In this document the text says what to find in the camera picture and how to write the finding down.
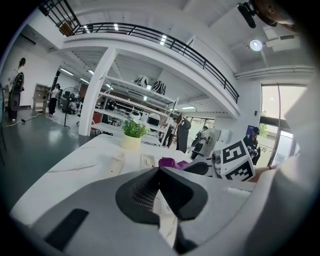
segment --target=white wall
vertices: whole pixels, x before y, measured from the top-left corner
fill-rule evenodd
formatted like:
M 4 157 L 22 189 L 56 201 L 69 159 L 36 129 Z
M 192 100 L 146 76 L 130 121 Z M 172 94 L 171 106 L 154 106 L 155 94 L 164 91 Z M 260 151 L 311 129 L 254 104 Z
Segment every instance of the white wall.
M 81 82 L 78 79 L 73 78 L 71 75 L 65 74 L 60 70 L 60 75 L 57 81 L 57 84 L 60 85 L 60 89 L 65 89 L 68 87 L 75 87 L 80 90 Z
M 261 83 L 259 81 L 239 80 L 238 106 L 241 116 L 238 120 L 227 117 L 216 117 L 214 128 L 232 131 L 231 143 L 242 140 L 247 132 L 248 126 L 259 126 L 261 116 Z
M 61 63 L 58 56 L 48 53 L 48 50 L 40 42 L 32 45 L 22 37 L 14 42 L 7 59 L 5 60 L 0 83 L 8 85 L 8 78 L 12 76 L 18 67 L 21 58 L 26 59 L 24 65 L 24 91 L 21 93 L 21 106 L 32 106 L 36 84 L 52 86 L 56 72 Z
M 195 38 L 193 41 L 193 49 L 195 49 L 198 53 L 200 53 L 203 57 L 205 57 L 208 61 L 210 61 L 232 84 L 232 86 L 237 90 L 238 82 L 235 78 L 235 75 L 231 68 L 225 63 L 224 59 L 222 59 L 215 51 L 213 51 L 206 43 L 204 43 L 201 39 Z

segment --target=green plant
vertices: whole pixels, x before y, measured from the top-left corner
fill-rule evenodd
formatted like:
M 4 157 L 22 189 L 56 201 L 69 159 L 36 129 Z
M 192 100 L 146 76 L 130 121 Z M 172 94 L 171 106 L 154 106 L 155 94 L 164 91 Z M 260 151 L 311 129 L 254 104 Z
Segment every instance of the green plant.
M 136 123 L 133 120 L 125 120 L 122 129 L 125 135 L 133 138 L 140 138 L 150 131 L 144 124 Z

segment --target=white table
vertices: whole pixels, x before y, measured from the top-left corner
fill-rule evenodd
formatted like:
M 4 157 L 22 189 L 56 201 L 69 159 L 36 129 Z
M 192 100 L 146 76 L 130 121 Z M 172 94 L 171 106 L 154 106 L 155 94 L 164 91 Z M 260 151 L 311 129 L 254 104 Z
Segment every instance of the white table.
M 131 151 L 120 147 L 120 142 L 117 137 L 101 134 L 73 151 L 24 193 L 12 208 L 10 216 L 30 226 L 51 207 L 85 185 L 116 176 L 108 167 L 111 165 L 112 156 L 117 152 L 125 153 L 125 164 L 119 174 L 140 170 L 141 154 L 154 156 L 156 164 L 162 157 L 174 158 L 176 162 L 191 162 L 190 158 L 178 150 L 141 144 L 140 151 Z M 169 214 L 166 214 L 164 222 L 169 223 L 169 226 L 164 224 L 161 227 L 165 229 L 163 234 L 160 228 L 163 236 L 169 236 L 173 222 L 177 223 L 168 216 Z
M 91 125 L 91 128 L 98 129 L 103 132 L 111 133 L 113 136 L 122 138 L 124 135 L 124 131 L 120 126 L 114 126 L 111 124 L 107 124 L 104 122 L 99 122 Z M 161 145 L 161 142 L 158 140 L 157 137 L 145 134 L 141 137 L 141 142 L 142 143 L 150 143 L 150 144 L 155 144 L 155 145 Z

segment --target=black panel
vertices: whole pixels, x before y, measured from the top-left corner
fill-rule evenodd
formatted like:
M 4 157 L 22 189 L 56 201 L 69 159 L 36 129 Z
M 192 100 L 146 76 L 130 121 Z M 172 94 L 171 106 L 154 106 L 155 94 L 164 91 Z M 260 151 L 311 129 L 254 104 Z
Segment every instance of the black panel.
M 208 201 L 207 191 L 165 167 L 160 171 L 160 191 L 175 216 L 182 221 L 196 218 Z
M 184 169 L 185 172 L 198 175 L 205 175 L 208 172 L 208 170 L 209 166 L 206 162 L 196 162 L 193 165 Z
M 134 222 L 160 226 L 159 216 L 152 212 L 159 190 L 157 172 L 158 168 L 155 167 L 129 180 L 115 193 L 119 209 Z
M 72 210 L 46 237 L 45 241 L 54 248 L 62 251 L 77 232 L 88 214 L 89 212 L 83 209 Z

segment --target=window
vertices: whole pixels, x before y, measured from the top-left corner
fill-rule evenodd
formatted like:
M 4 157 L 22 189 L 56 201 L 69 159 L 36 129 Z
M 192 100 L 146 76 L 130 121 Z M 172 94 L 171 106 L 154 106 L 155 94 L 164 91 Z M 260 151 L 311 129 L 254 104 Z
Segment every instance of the window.
M 261 116 L 269 118 L 279 118 L 278 86 L 262 87 Z
M 256 164 L 257 167 L 281 163 L 297 151 L 296 141 L 286 122 L 285 114 L 306 89 L 304 86 L 262 86 L 260 135 L 258 136 L 261 155 Z
M 304 94 L 306 87 L 299 86 L 279 86 L 281 97 L 281 119 L 285 120 L 285 114 Z

